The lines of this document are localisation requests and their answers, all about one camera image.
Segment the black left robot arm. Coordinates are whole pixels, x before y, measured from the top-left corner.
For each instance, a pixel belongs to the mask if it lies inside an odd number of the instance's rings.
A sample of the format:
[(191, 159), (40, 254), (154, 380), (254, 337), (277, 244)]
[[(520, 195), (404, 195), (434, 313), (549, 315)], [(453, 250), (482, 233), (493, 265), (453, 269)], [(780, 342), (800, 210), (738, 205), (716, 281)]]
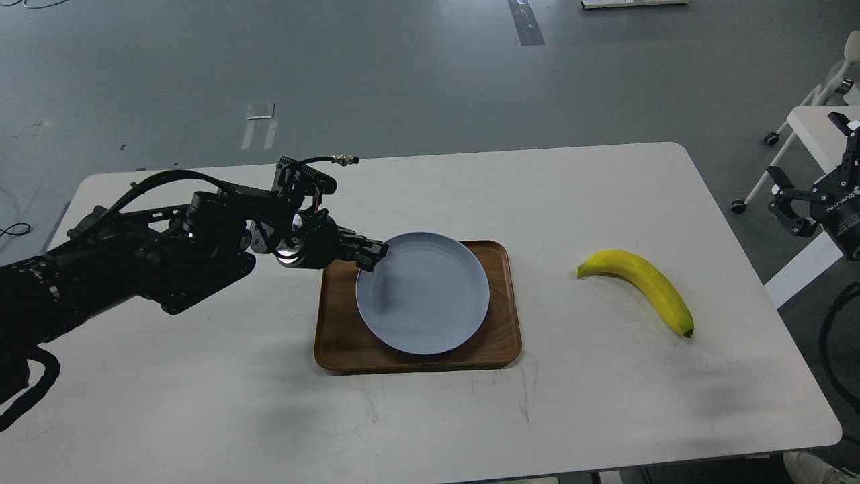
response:
[(334, 221), (321, 204), (336, 180), (316, 162), (282, 157), (269, 190), (162, 171), (95, 206), (61, 245), (3, 266), (2, 429), (58, 379), (60, 362), (44, 344), (133, 297), (178, 315), (246, 278), (266, 254), (288, 268), (353, 261), (372, 272), (389, 246)]

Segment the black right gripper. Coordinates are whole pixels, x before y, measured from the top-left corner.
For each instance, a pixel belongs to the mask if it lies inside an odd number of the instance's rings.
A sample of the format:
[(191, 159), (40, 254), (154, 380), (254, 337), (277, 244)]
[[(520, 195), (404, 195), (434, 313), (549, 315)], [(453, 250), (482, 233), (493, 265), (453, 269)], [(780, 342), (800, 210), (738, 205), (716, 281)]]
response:
[[(827, 118), (847, 138), (841, 164), (810, 190), (796, 189), (782, 168), (769, 166), (766, 172), (775, 183), (769, 211), (793, 236), (810, 238), (817, 227), (823, 227), (845, 259), (858, 259), (858, 120), (839, 112), (830, 112)], [(808, 202), (810, 217), (799, 217), (793, 201)]]

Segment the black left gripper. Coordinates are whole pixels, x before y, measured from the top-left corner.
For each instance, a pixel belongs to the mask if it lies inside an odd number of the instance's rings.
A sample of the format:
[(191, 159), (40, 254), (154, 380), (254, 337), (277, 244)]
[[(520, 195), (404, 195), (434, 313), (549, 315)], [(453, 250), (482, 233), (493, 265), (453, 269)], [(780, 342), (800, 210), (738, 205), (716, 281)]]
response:
[(322, 269), (337, 259), (373, 272), (388, 251), (384, 242), (338, 229), (329, 214), (296, 214), (290, 235), (279, 243), (274, 256), (288, 268)]

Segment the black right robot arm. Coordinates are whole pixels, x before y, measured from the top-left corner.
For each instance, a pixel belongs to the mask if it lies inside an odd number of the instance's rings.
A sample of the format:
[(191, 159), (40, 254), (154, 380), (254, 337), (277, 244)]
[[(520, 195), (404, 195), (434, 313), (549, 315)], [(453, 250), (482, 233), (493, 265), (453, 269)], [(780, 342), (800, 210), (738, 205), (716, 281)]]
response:
[(858, 261), (858, 122), (838, 112), (829, 112), (827, 118), (847, 142), (841, 163), (810, 190), (797, 190), (783, 169), (768, 167), (776, 184), (769, 211), (793, 236), (809, 238), (823, 227), (847, 260)]

